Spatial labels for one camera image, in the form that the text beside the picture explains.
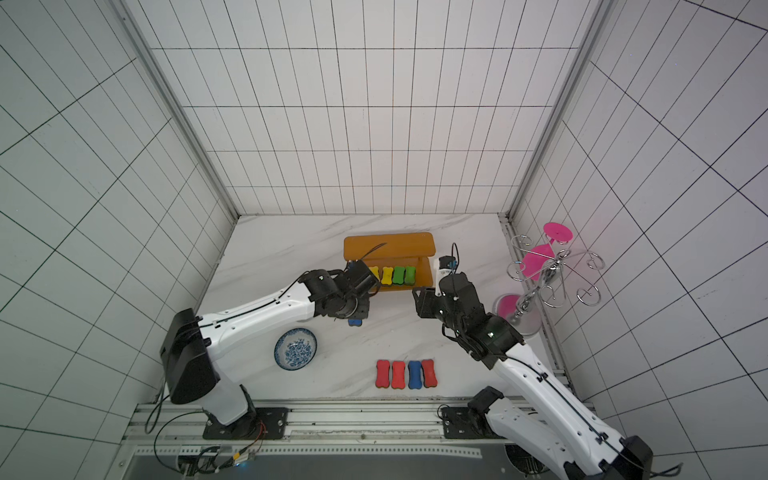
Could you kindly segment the green eraser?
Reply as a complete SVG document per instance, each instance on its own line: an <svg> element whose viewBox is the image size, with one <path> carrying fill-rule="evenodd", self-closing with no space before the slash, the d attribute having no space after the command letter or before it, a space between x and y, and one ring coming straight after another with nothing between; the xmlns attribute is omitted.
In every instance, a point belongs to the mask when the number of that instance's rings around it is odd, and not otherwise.
<svg viewBox="0 0 768 480"><path fill-rule="evenodd" d="M414 285L416 283L416 267L406 266L404 269L404 284Z"/></svg>
<svg viewBox="0 0 768 480"><path fill-rule="evenodd" d="M394 285L403 285L405 282L405 267L395 266L392 274L392 283Z"/></svg>

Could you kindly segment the orange wooden two-tier shelf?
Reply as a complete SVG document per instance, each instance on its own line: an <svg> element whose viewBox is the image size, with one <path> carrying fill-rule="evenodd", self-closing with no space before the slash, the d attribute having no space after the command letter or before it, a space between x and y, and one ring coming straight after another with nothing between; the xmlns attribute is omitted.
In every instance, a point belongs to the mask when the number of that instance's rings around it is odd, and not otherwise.
<svg viewBox="0 0 768 480"><path fill-rule="evenodd" d="M433 287L431 259L436 254L433 235L428 232L412 232L381 235L349 236L344 239L345 260L363 260L368 267L415 266L414 285L381 286L381 292L405 291L416 287Z"/></svg>

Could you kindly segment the red eraser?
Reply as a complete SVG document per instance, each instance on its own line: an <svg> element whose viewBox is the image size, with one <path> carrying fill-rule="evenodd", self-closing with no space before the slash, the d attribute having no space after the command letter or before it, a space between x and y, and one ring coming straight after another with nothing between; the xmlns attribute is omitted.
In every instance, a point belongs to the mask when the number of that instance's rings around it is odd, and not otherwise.
<svg viewBox="0 0 768 480"><path fill-rule="evenodd" d="M435 362L432 359L421 361L423 374L423 385L425 388L435 388L438 386L438 380L435 370Z"/></svg>
<svg viewBox="0 0 768 480"><path fill-rule="evenodd" d="M398 390L406 388L406 364L404 361L392 362L391 387Z"/></svg>
<svg viewBox="0 0 768 480"><path fill-rule="evenodd" d="M390 369L391 364L388 360L378 360L376 362L376 388L386 389L390 386Z"/></svg>

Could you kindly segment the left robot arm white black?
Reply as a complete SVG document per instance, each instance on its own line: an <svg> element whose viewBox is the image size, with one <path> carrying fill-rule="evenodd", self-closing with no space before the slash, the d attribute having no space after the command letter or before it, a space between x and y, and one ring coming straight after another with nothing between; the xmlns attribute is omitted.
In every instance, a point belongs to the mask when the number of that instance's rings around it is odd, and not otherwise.
<svg viewBox="0 0 768 480"><path fill-rule="evenodd" d="M262 337L315 317L362 320L380 281L362 260L301 273L290 285L249 303L198 315L176 313L160 347L168 401L198 405L230 427L254 417L242 381Z"/></svg>

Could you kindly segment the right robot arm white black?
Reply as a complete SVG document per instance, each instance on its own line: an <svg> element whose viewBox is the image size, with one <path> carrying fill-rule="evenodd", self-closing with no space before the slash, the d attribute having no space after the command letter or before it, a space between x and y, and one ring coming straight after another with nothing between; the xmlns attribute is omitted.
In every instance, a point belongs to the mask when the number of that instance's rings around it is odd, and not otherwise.
<svg viewBox="0 0 768 480"><path fill-rule="evenodd" d="M560 479L648 479L653 452L599 419L541 363L523 336L486 311L463 273L445 272L437 287L413 289L416 313L438 319L451 340L522 395L531 418L499 390L469 402L475 423L520 446Z"/></svg>

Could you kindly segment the blue patterned bowl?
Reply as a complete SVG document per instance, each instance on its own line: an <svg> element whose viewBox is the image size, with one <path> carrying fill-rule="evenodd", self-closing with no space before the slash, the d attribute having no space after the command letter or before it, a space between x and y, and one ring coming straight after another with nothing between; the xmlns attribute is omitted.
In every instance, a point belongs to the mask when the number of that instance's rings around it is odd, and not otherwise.
<svg viewBox="0 0 768 480"><path fill-rule="evenodd" d="M274 360L283 370L296 371L307 366L318 350L317 338L306 328L294 328L276 342Z"/></svg>

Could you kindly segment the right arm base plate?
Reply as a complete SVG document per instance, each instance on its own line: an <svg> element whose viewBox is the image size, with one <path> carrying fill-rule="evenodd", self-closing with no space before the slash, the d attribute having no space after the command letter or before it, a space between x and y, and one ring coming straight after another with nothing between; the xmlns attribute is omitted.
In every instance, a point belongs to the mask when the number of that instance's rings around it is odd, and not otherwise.
<svg viewBox="0 0 768 480"><path fill-rule="evenodd" d="M469 407L441 405L437 409L443 426L443 436L450 440L498 439L485 416Z"/></svg>

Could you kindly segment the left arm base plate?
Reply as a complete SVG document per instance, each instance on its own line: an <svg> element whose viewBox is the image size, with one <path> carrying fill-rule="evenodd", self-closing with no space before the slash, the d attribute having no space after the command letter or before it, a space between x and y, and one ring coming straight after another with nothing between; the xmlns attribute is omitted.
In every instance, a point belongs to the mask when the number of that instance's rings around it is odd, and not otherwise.
<svg viewBox="0 0 768 480"><path fill-rule="evenodd" d="M223 425L212 414L202 437L205 440L245 441L280 440L284 438L289 410L283 407L255 408L230 425Z"/></svg>

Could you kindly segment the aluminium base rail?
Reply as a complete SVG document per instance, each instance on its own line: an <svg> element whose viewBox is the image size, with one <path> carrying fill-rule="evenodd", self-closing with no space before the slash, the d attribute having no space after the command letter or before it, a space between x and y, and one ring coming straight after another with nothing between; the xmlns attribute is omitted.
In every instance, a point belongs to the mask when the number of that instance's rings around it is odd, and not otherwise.
<svg viewBox="0 0 768 480"><path fill-rule="evenodd" d="M205 440L202 434L208 417L198 407L140 405L122 442L134 454L176 457L218 445L225 452L260 447L258 454L414 453L473 458L484 443L512 444L503 437L446 439L437 415L441 405L468 407L468 401L462 397L262 401L256 408L289 410L284 438L245 441Z"/></svg>

